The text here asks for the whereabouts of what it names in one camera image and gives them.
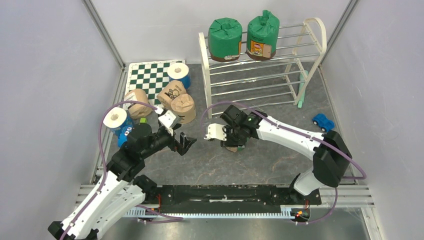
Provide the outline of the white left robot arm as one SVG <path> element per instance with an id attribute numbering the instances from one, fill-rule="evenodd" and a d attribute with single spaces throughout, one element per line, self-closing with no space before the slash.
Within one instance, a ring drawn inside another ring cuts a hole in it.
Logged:
<path id="1" fill-rule="evenodd" d="M 67 218 L 52 222 L 48 232 L 56 240 L 99 240 L 137 204 L 153 203 L 157 184 L 139 172 L 145 159 L 162 149 L 183 156 L 197 141 L 183 132 L 179 136 L 176 140 L 164 126 L 157 132 L 147 123 L 133 126 L 92 191 Z"/>

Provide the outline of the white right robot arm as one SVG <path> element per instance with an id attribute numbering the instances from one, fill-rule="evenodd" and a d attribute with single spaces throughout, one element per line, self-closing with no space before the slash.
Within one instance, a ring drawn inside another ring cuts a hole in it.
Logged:
<path id="1" fill-rule="evenodd" d="M 289 199 L 302 204 L 312 191 L 327 186 L 337 188 L 350 165 L 350 153 L 342 136 L 330 130 L 312 132 L 276 120 L 272 116 L 251 111 L 249 114 L 230 105 L 220 118 L 226 123 L 222 147 L 243 146 L 254 138 L 287 147 L 312 161 L 312 167 L 297 176 L 289 189 Z"/>

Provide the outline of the green brown roll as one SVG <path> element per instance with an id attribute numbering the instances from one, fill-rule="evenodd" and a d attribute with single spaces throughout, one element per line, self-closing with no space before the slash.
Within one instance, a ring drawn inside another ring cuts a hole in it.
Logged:
<path id="1" fill-rule="evenodd" d="M 228 151 L 232 152 L 232 153 L 237 153 L 240 152 L 242 150 L 244 150 L 246 148 L 245 145 L 241 145 L 241 146 L 226 146 L 225 147 Z"/>

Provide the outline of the brown paper roll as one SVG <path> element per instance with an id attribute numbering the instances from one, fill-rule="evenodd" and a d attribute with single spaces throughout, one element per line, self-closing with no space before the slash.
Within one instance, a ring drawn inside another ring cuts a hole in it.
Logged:
<path id="1" fill-rule="evenodd" d="M 181 94 L 171 102 L 171 110 L 179 116 L 181 124 L 188 124 L 196 117 L 194 99 L 188 94 Z"/>

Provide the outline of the green paper roll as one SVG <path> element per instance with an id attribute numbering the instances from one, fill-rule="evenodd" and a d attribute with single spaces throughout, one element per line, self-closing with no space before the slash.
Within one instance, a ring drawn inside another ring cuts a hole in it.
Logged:
<path id="1" fill-rule="evenodd" d="M 280 20 L 269 10 L 252 19 L 247 26 L 246 53 L 256 61 L 272 59 L 277 51 Z"/>

